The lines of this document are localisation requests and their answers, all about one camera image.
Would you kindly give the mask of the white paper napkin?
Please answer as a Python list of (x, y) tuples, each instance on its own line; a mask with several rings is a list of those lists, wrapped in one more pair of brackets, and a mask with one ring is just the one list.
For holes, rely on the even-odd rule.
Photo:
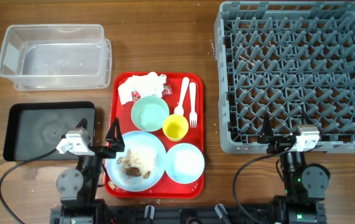
[(131, 92), (136, 90), (141, 97), (151, 96), (153, 93), (161, 94), (163, 85), (166, 84), (167, 76), (150, 72), (147, 75), (133, 75), (118, 87), (118, 95), (122, 105), (131, 102)]

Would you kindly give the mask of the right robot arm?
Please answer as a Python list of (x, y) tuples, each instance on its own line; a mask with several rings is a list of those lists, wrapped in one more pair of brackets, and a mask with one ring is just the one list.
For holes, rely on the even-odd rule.
[(326, 210), (321, 203), (325, 199), (330, 172), (320, 164), (307, 164), (305, 154), (314, 149), (320, 140), (319, 129), (303, 113), (303, 121), (297, 132), (289, 136), (274, 135), (266, 114), (258, 141), (268, 145), (267, 153), (280, 157), (285, 195), (277, 195), (268, 205), (269, 223), (327, 222)]

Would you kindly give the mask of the red candy wrapper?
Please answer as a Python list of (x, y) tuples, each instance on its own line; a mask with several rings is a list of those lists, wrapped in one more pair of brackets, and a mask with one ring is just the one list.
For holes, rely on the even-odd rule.
[[(173, 93), (173, 90), (172, 90), (171, 85), (163, 85), (162, 93), (161, 94), (153, 93), (153, 96), (157, 96), (159, 98), (162, 98), (166, 95), (172, 95), (172, 93)], [(141, 94), (136, 90), (131, 92), (131, 96), (132, 96), (132, 101), (134, 103), (141, 98)]]

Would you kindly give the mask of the mint green bowl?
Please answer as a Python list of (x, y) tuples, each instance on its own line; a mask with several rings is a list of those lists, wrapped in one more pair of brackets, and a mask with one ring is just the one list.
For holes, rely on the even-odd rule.
[(163, 127), (164, 120), (170, 115), (169, 106), (157, 96), (140, 98), (133, 104), (131, 119), (142, 131), (154, 132)]

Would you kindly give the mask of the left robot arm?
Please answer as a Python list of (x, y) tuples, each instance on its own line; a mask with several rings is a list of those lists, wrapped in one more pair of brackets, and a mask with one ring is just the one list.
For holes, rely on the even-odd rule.
[(113, 212), (103, 199), (96, 198), (103, 160), (114, 159), (118, 152), (125, 150), (119, 119), (115, 118), (108, 130), (105, 141), (109, 146), (92, 146), (87, 131), (87, 120), (62, 136), (56, 150), (78, 156), (74, 169), (63, 171), (56, 181), (60, 193), (61, 207), (50, 212), (51, 223), (116, 223)]

